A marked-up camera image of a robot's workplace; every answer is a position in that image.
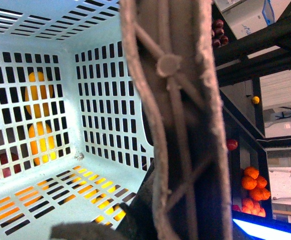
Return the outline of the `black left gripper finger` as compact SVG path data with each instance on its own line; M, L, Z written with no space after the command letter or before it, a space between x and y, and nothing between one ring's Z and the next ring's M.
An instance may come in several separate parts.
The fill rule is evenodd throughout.
M110 227L94 222L58 224L51 228L51 240L125 240Z

